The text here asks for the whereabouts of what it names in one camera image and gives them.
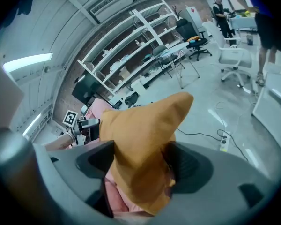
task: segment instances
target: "chair backrest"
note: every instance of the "chair backrest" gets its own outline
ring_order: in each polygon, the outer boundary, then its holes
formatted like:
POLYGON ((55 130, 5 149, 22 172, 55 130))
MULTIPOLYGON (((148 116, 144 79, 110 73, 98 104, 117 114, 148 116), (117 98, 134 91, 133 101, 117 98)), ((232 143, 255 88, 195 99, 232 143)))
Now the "chair backrest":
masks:
POLYGON ((219 47, 225 46, 225 38, 217 26, 215 26, 211 21, 202 23, 202 26, 211 33, 219 47))
POLYGON ((152 55, 154 57, 158 57, 167 47, 165 45, 159 45, 158 47, 154 48, 152 51, 152 55))
POLYGON ((180 19, 176 22, 176 31, 183 37, 183 39, 187 40, 194 36, 197 36, 195 29, 192 26, 192 23, 187 21, 186 19, 180 19))

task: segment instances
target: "round table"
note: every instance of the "round table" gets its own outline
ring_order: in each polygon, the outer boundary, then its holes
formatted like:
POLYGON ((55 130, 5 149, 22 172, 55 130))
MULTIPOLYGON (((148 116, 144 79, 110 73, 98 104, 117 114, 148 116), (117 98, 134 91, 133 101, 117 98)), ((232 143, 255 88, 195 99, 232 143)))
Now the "round table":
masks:
MULTIPOLYGON (((164 58, 164 57, 167 57, 167 56, 170 56, 171 54, 173 53, 176 53, 176 52, 179 52, 179 53, 182 53, 184 56, 185 56, 185 53, 182 51, 183 48, 187 47, 189 45, 189 42, 185 42, 185 43, 180 43, 176 46, 173 46, 167 50, 165 50, 160 56, 159 58, 164 58)), ((198 74, 198 78, 200 78, 200 75, 197 71, 197 69, 193 66, 191 60, 188 58, 190 64, 192 65, 193 69, 196 71, 196 73, 198 74)), ((182 66, 177 66, 176 67, 176 76, 177 76, 177 79, 178 79, 178 82, 179 82, 179 85, 180 85, 180 88, 183 89, 183 84, 182 84, 182 66)))

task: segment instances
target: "office chair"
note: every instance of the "office chair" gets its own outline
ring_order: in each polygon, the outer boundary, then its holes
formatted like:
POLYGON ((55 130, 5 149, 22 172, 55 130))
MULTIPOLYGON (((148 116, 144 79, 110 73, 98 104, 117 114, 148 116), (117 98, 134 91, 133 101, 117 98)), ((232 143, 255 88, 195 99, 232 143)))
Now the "office chair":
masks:
MULTIPOLYGON (((166 72, 168 73, 168 75, 172 78, 172 76, 170 75, 170 71, 173 71, 176 67, 178 67, 178 65, 176 66, 174 63, 174 60, 178 58, 177 55, 170 55, 166 58, 160 58, 159 56, 165 51, 167 50, 167 47, 165 45, 159 45, 158 47, 154 48, 152 51, 152 55, 153 57, 157 60, 163 74, 164 74, 164 70, 166 70, 166 72), (169 63, 173 63, 173 66, 170 71, 167 70, 164 65, 167 65, 169 63)), ((180 63, 180 65, 183 67, 183 69, 185 69, 185 67, 182 65, 182 63, 178 60, 178 62, 180 63)))
POLYGON ((221 81, 223 82, 228 76, 235 74, 239 79, 239 87, 242 88, 244 82, 240 74, 246 74, 248 79, 251 77, 251 54, 248 50, 243 48, 224 48, 226 41, 240 40, 240 37, 224 38, 223 34, 212 22, 204 22, 202 26, 211 33, 220 50, 216 59, 217 62, 214 64, 232 70, 226 73, 221 81))
MULTIPOLYGON (((176 25, 177 25, 176 31, 183 37, 184 42, 189 42, 190 38, 192 38, 194 36, 198 36, 195 29, 192 26, 192 23, 187 21, 184 18, 177 21, 176 25)), ((202 45, 205 45, 207 42, 208 42, 208 40, 206 38, 201 38, 200 41, 195 41, 194 43, 189 43, 187 48, 193 48, 195 52, 188 57, 191 58, 192 56, 197 55, 197 61, 199 61, 199 55, 201 53, 207 53, 207 54, 210 54, 210 56, 212 56, 212 54, 207 49, 202 49, 200 47, 202 45)))

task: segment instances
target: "black monitor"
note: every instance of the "black monitor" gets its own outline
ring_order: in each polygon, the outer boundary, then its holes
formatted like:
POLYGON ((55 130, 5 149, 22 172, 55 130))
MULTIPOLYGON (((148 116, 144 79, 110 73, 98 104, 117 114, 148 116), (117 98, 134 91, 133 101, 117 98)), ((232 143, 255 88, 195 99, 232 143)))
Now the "black monitor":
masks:
POLYGON ((96 93, 101 84, 88 71, 84 71, 79 78, 72 95, 84 104, 96 93))

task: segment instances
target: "person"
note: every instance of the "person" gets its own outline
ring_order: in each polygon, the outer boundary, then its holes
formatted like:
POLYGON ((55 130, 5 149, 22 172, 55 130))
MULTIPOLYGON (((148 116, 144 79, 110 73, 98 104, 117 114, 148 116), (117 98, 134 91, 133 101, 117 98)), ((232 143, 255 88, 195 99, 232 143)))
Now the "person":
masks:
POLYGON ((227 23, 226 15, 224 14, 222 0, 215 0, 213 11, 224 38, 232 38, 232 31, 227 23))
POLYGON ((264 86, 263 67, 266 62, 267 51, 270 50, 268 57, 269 63, 275 63, 277 50, 281 51, 281 28, 274 20, 268 7, 261 0, 251 0, 253 7, 249 7, 245 0, 237 0, 247 11, 256 13, 255 22, 261 41, 259 52, 259 71, 257 82, 264 86))

